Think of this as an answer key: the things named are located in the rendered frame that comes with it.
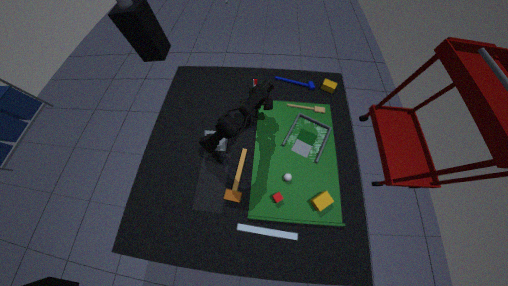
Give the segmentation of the blue golf putter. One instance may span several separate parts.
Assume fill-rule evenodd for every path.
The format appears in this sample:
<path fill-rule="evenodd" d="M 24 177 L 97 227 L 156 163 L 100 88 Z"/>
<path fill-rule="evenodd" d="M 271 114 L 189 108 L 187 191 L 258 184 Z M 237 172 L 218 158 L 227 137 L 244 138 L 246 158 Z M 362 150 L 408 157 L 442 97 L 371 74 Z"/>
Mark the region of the blue golf putter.
<path fill-rule="evenodd" d="M 281 80 L 281 81 L 285 81 L 285 82 L 289 82 L 289 83 L 294 83 L 294 84 L 302 85 L 302 86 L 307 86 L 307 87 L 310 88 L 310 90 L 314 90 L 314 85 L 313 85 L 312 81 L 310 81 L 307 84 L 307 83 L 303 83 L 303 82 L 299 82 L 299 81 L 294 81 L 294 80 L 290 80 L 290 79 L 286 79 L 286 78 L 281 78 L 281 77 L 278 77 L 278 76 L 276 76 L 275 79 L 278 79 L 278 80 Z"/>

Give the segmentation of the light blue flat bar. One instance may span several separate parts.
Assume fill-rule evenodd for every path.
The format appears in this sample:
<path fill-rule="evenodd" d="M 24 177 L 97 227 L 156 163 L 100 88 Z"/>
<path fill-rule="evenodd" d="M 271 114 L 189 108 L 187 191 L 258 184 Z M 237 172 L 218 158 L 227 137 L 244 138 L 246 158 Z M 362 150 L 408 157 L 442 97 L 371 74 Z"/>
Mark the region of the light blue flat bar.
<path fill-rule="evenodd" d="M 292 240 L 297 240 L 297 236 L 298 236 L 298 233 L 280 231 L 280 230 L 275 230 L 275 229 L 271 229 L 271 228 L 260 228 L 260 227 L 255 227 L 255 226 L 239 224 L 239 223 L 237 224 L 237 229 L 242 230 L 242 231 L 247 231 L 247 232 L 253 232 L 253 233 L 273 236 L 273 237 L 283 237 L 283 238 L 288 238 L 288 239 L 292 239 Z"/>

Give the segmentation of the red block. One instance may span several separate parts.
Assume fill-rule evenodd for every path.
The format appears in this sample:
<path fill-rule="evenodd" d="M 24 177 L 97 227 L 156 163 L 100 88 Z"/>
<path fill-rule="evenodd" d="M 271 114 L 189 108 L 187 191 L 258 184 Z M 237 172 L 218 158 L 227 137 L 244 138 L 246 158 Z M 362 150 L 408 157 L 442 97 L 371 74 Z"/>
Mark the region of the red block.
<path fill-rule="evenodd" d="M 280 202 L 281 200 L 283 200 L 283 196 L 282 194 L 279 192 L 277 192 L 276 194 L 272 195 L 274 200 L 276 201 L 276 203 Z"/>

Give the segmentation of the yellow cube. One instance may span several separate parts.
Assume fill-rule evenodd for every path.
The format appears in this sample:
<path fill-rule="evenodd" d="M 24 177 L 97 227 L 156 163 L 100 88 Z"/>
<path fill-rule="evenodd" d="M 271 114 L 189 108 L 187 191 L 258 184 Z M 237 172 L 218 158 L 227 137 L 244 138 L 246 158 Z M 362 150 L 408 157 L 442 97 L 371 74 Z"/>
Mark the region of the yellow cube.
<path fill-rule="evenodd" d="M 325 81 L 320 89 L 332 94 L 333 91 L 335 90 L 337 84 L 338 84 L 337 82 L 334 82 L 334 81 L 331 81 L 331 80 L 325 78 Z"/>
<path fill-rule="evenodd" d="M 317 195 L 316 197 L 314 197 L 311 200 L 312 205 L 318 212 L 323 211 L 324 208 L 326 208 L 333 202 L 334 202 L 334 200 L 331 198 L 329 192 L 327 192 L 327 191 L 320 193 L 319 195 Z"/>

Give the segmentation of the green flat mat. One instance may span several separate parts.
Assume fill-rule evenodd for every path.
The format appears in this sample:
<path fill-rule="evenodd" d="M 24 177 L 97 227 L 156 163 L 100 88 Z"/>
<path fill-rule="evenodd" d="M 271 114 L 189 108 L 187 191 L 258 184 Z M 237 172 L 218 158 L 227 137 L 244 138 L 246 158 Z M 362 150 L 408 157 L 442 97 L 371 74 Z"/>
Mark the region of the green flat mat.
<path fill-rule="evenodd" d="M 324 107 L 325 113 L 316 113 L 300 107 Z M 291 150 L 303 126 L 311 127 L 311 122 L 303 124 L 305 118 L 299 116 L 298 127 L 294 126 L 290 135 L 289 149 L 282 146 L 299 112 L 332 127 L 327 142 L 319 158 L 319 152 L 309 153 L 307 158 Z M 318 136 L 315 148 L 322 147 L 327 132 L 320 132 L 321 125 L 312 122 L 314 130 L 306 130 Z M 298 129 L 301 128 L 301 129 Z M 318 132 L 316 132 L 316 130 Z M 297 136 L 297 133 L 298 136 Z M 315 159 L 308 159 L 315 158 Z M 273 100 L 273 109 L 258 108 L 255 150 L 252 170 L 251 191 L 248 215 L 272 217 L 289 220 L 342 223 L 340 186 L 338 179 L 333 124 L 330 104 L 296 103 Z M 287 182 L 285 174 L 291 174 Z M 283 200 L 276 203 L 273 196 L 279 192 Z M 311 200 L 327 191 L 334 200 L 332 204 L 318 212 Z"/>

